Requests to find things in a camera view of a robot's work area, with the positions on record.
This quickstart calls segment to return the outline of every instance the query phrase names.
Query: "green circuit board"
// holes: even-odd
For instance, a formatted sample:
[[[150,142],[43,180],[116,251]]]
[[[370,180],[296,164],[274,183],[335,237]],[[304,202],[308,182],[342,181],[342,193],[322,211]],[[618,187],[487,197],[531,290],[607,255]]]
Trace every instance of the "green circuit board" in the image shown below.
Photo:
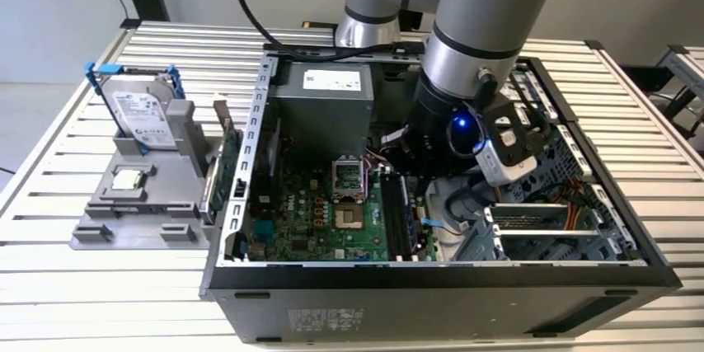
[[[379,172],[371,171],[364,204],[335,203],[330,170],[286,170],[274,240],[267,244],[264,256],[255,260],[394,260],[388,257],[379,178]],[[418,252],[418,258],[435,260],[432,244]]]

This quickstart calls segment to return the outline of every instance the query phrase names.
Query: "slatted aluminum table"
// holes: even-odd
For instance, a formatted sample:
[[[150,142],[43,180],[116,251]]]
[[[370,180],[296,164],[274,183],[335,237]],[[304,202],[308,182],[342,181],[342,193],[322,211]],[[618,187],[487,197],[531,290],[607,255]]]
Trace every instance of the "slatted aluminum table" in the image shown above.
[[[274,30],[331,45],[327,30]],[[408,40],[422,40],[412,34]],[[196,120],[220,134],[212,94],[243,127],[264,40],[251,28],[143,22],[98,60],[175,63]],[[294,345],[298,350],[704,350],[704,163],[604,50],[531,40],[684,287],[575,340]],[[67,241],[115,146],[116,126],[83,82],[0,194],[0,350],[252,350],[215,303],[199,301],[206,251],[72,251]]]

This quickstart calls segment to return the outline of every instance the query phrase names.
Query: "motherboard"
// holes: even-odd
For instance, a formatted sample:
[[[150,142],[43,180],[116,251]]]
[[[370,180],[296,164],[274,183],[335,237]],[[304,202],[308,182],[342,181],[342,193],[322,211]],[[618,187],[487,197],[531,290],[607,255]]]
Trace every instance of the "motherboard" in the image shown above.
[[[408,222],[402,228],[387,227],[384,179],[382,167],[374,169],[367,161],[354,159],[334,162],[334,167],[288,167],[283,171],[280,193],[272,198],[278,202],[274,214],[255,211],[262,213],[262,218],[255,220],[248,258],[267,261],[395,260],[396,251],[390,249],[390,240],[406,241],[406,235],[398,234],[407,232],[406,224],[410,224],[415,238],[406,242],[407,252],[418,260],[435,260],[432,233],[420,224],[423,203],[408,202],[408,218],[403,219]],[[358,194],[343,195],[342,190],[358,191]]]

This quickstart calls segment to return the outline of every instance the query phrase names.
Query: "yellow wire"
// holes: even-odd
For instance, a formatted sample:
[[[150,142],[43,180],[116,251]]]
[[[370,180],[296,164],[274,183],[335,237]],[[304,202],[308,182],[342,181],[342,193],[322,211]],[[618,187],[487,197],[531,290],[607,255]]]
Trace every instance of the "yellow wire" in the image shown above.
[[[568,219],[564,222],[563,230],[570,229],[570,220],[572,219],[572,203],[568,202]]]
[[[575,219],[572,220],[572,229],[576,229],[576,219],[580,218],[582,211],[584,210],[584,207],[580,208],[580,210],[576,211]]]

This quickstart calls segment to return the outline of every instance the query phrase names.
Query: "gray floor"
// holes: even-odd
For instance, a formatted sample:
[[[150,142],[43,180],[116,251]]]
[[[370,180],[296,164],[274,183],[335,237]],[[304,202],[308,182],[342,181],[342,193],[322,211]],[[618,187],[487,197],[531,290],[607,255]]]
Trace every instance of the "gray floor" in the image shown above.
[[[0,82],[0,167],[15,171],[23,164],[79,84]],[[0,171],[0,190],[11,174]]]

